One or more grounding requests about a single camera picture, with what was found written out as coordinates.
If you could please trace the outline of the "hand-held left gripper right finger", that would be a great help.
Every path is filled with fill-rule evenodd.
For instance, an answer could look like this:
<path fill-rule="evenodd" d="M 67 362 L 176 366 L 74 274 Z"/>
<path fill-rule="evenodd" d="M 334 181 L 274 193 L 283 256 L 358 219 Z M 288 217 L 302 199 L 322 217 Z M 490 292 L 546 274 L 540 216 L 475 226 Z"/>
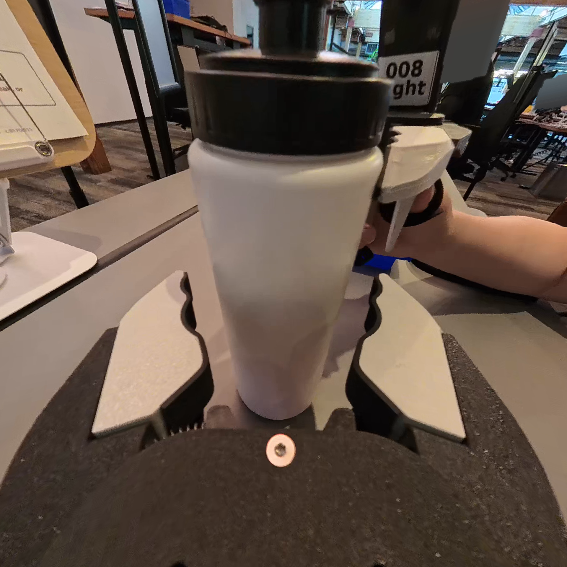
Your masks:
<path fill-rule="evenodd" d="M 364 430 L 394 438 L 413 427 L 466 439 L 442 331 L 389 275 L 372 284 L 345 391 Z"/>

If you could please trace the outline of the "wooden desk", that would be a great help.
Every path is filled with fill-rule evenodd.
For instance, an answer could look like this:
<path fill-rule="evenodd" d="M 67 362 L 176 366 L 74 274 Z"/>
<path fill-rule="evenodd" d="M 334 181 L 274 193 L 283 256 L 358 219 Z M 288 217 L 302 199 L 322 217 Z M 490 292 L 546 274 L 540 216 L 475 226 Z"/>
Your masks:
<path fill-rule="evenodd" d="M 85 7 L 84 13 L 93 18 L 101 19 L 110 23 L 110 17 L 106 8 Z M 120 24 L 124 30 L 134 31 L 137 29 L 137 20 L 133 10 L 117 9 Z M 215 45 L 225 46 L 228 49 L 251 48 L 249 39 L 225 32 L 214 27 L 203 25 L 192 19 L 166 13 L 166 21 L 170 33 L 170 39 L 174 45 L 201 46 L 202 49 L 213 48 Z"/>

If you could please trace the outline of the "instruction sheet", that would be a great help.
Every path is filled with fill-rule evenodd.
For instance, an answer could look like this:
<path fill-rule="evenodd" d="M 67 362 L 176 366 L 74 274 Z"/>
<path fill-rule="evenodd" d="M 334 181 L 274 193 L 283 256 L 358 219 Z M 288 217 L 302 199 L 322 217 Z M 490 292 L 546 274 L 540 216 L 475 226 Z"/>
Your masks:
<path fill-rule="evenodd" d="M 1 145 L 87 136 L 6 1 L 1 1 Z"/>

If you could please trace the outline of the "black wrist rest pad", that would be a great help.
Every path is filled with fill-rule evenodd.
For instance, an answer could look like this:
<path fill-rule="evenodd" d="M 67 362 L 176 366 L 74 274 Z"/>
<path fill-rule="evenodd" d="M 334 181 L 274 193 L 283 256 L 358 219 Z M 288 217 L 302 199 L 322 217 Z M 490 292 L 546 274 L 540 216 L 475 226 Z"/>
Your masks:
<path fill-rule="evenodd" d="M 473 282 L 471 280 L 467 280 L 466 278 L 462 278 L 460 276 L 457 276 L 455 274 L 451 274 L 448 272 L 445 272 L 443 270 L 437 269 L 433 266 L 430 266 L 428 264 L 425 264 L 419 260 L 416 259 L 410 259 L 409 262 L 415 266 L 416 268 L 418 268 L 419 270 L 421 270 L 422 272 L 425 272 L 429 275 L 431 275 L 432 277 L 436 277 L 440 280 L 444 280 L 446 282 L 450 282 L 450 283 L 454 283 L 460 286 L 464 286 L 466 288 L 469 289 L 474 289 L 477 291 L 482 291 L 483 293 L 486 294 L 490 294 L 490 295 L 494 295 L 494 296 L 499 296 L 499 297 L 505 297 L 508 299 L 514 299 L 517 301 L 521 301 L 521 302 L 527 302 L 527 303 L 535 303 L 536 301 L 538 301 L 538 299 L 534 296 L 531 295 L 526 295 L 526 294 L 518 294 L 518 293 L 512 293 L 512 292 L 507 292 L 504 290 L 500 290 L 500 289 L 495 289 L 494 287 L 490 287 L 490 286 L 486 286 L 477 282 Z"/>

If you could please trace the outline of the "person's right hand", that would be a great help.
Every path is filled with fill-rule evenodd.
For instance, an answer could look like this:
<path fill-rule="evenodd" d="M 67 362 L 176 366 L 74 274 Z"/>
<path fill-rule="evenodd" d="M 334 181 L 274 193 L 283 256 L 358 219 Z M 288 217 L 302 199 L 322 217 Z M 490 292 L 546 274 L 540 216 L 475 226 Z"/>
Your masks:
<path fill-rule="evenodd" d="M 386 251 L 391 225 L 383 219 L 380 204 L 377 203 L 364 225 L 358 248 L 361 250 L 367 247 L 376 255 L 417 259 L 424 252 L 430 252 L 435 246 L 443 244 L 452 230 L 452 202 L 447 192 L 444 192 L 443 200 L 439 201 L 434 186 L 423 191 L 415 198 L 410 213 L 420 215 L 429 208 L 430 203 L 439 205 L 436 214 L 425 223 L 403 227 L 391 251 Z"/>

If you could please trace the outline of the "white bottle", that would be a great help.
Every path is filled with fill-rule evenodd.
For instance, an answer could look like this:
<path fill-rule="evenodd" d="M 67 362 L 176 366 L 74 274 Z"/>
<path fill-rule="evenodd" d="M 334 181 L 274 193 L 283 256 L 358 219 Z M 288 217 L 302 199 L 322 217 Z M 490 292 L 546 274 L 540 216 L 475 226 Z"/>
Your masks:
<path fill-rule="evenodd" d="M 382 152 L 288 157 L 196 140 L 188 160 L 237 392 L 259 416 L 295 417 L 322 378 Z"/>

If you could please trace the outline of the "white sign stand base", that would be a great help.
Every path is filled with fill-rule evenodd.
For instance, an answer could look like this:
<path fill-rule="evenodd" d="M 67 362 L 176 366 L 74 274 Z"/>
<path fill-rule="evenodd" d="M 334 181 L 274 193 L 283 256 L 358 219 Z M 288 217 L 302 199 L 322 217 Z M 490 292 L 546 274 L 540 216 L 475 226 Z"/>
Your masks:
<path fill-rule="evenodd" d="M 47 165 L 54 158 L 43 140 L 1 140 L 1 321 L 78 278 L 97 263 L 97 256 L 31 231 L 12 233 L 8 171 Z"/>

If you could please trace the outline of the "person's right forearm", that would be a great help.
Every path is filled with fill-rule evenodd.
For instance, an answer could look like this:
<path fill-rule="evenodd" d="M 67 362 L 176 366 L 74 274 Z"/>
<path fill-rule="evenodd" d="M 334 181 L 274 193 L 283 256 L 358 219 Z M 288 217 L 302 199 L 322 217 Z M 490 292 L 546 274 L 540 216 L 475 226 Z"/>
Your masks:
<path fill-rule="evenodd" d="M 455 212 L 451 273 L 507 292 L 566 303 L 566 228 L 526 216 Z"/>

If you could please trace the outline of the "grey trash can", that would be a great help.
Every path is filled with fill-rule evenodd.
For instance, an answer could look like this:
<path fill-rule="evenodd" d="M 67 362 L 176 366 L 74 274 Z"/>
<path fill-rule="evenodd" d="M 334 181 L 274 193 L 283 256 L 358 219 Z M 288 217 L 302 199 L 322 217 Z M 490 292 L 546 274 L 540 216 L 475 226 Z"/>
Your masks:
<path fill-rule="evenodd" d="M 528 192 L 536 198 L 564 202 L 566 200 L 566 164 L 549 164 L 537 177 Z"/>

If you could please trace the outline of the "black table frame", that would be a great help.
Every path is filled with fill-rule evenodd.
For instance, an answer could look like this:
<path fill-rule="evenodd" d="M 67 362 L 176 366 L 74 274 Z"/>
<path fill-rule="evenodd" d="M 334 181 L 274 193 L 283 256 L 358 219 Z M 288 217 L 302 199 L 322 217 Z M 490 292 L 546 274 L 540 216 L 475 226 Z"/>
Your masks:
<path fill-rule="evenodd" d="M 105 1 L 107 9 L 108 20 L 112 28 L 115 43 L 118 50 L 118 55 L 123 67 L 124 76 L 128 85 L 131 102 L 133 103 L 134 111 L 136 114 L 137 122 L 144 143 L 147 159 L 150 165 L 152 178 L 154 180 L 160 179 L 160 169 L 155 155 L 154 146 L 150 136 L 149 127 L 147 124 L 144 106 L 141 101 L 141 95 L 138 89 L 138 82 L 131 63 L 130 52 L 126 45 L 124 37 L 124 30 L 122 26 L 121 17 L 118 13 L 116 1 Z M 165 176 L 171 176 L 176 173 L 176 166 L 174 160 L 174 152 L 171 145 L 171 138 L 169 134 L 166 110 L 163 101 L 163 96 L 160 93 L 159 81 L 155 72 L 153 64 L 150 62 L 150 49 L 145 30 L 143 30 L 142 18 L 139 14 L 139 3 L 134 1 L 134 34 L 137 41 L 138 54 L 141 59 L 142 71 L 146 83 L 146 90 L 149 97 L 150 108 L 152 111 L 152 120 L 155 129 L 155 134 L 158 141 L 160 156 L 164 169 Z"/>

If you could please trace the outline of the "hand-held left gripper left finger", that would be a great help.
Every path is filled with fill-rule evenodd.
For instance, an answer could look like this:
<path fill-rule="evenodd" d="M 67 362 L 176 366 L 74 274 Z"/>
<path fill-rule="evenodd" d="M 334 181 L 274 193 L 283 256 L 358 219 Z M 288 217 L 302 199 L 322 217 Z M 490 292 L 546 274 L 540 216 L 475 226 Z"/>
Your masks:
<path fill-rule="evenodd" d="M 188 274 L 177 271 L 120 320 L 91 433 L 150 425 L 164 439 L 197 428 L 213 392 Z"/>

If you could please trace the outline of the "black bottle lid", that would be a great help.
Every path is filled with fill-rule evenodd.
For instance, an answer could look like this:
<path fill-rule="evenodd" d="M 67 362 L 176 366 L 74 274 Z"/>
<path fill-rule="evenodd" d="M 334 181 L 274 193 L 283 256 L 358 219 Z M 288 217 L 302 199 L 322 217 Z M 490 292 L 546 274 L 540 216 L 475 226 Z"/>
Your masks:
<path fill-rule="evenodd" d="M 259 49 L 201 56 L 185 71 L 195 139 L 231 150 L 333 155 L 378 146 L 392 83 L 323 50 L 331 1 L 255 1 Z"/>

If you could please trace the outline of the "black office chair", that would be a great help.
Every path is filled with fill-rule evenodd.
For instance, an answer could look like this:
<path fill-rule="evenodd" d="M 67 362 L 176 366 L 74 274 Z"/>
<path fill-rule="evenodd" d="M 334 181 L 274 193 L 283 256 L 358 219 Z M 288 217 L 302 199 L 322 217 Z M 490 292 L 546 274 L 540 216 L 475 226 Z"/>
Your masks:
<path fill-rule="evenodd" d="M 507 166 L 497 158 L 501 142 L 510 127 L 535 100 L 544 81 L 555 77 L 556 74 L 556 70 L 545 72 L 543 66 L 536 66 L 518 79 L 480 126 L 473 130 L 461 156 L 450 161 L 447 172 L 451 179 L 469 182 L 463 195 L 464 201 L 469 198 L 476 184 L 497 164 L 500 164 L 502 172 L 509 172 Z"/>

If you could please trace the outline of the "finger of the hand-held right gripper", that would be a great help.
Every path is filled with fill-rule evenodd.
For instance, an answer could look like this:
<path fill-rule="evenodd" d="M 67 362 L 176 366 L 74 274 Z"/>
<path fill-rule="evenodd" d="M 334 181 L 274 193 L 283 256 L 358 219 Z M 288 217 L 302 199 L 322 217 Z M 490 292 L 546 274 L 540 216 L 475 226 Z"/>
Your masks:
<path fill-rule="evenodd" d="M 375 198 L 384 204 L 413 199 L 433 186 L 455 149 L 436 126 L 393 126 L 387 141 Z"/>

